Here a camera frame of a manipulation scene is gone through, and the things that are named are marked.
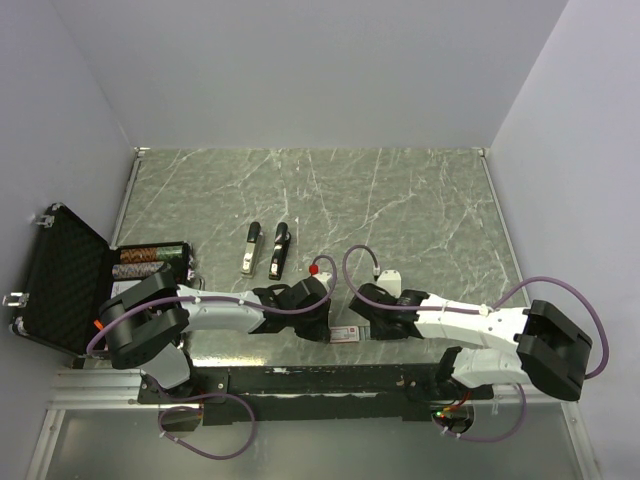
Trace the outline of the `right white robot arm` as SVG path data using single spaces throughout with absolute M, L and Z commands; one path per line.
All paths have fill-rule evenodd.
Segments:
M 373 340 L 453 342 L 436 374 L 446 397 L 498 384 L 530 384 L 562 401 L 581 397 L 592 340 L 550 302 L 493 308 L 412 289 L 393 296 L 366 283 L 349 307 L 368 321 Z

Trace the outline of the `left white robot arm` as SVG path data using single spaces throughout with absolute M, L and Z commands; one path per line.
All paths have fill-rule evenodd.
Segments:
M 291 328 L 300 338 L 328 342 L 335 283 L 333 274 L 314 273 L 293 286 L 223 294 L 156 273 L 99 307 L 102 328 L 87 353 L 95 355 L 95 347 L 105 341 L 113 368 L 139 368 L 171 399 L 183 402 L 195 394 L 198 379 L 188 355 L 177 347 L 179 335 L 206 330 L 275 334 Z

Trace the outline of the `silver stapler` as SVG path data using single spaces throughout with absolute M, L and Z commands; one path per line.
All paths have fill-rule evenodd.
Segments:
M 263 240 L 264 234 L 261 224 L 258 221 L 251 222 L 240 269 L 243 276 L 252 277 L 254 275 Z

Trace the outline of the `black stapler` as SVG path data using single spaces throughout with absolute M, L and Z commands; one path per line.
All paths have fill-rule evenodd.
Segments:
M 269 279 L 280 280 L 286 263 L 291 242 L 291 232 L 286 222 L 280 222 L 276 226 L 274 246 L 269 265 Z

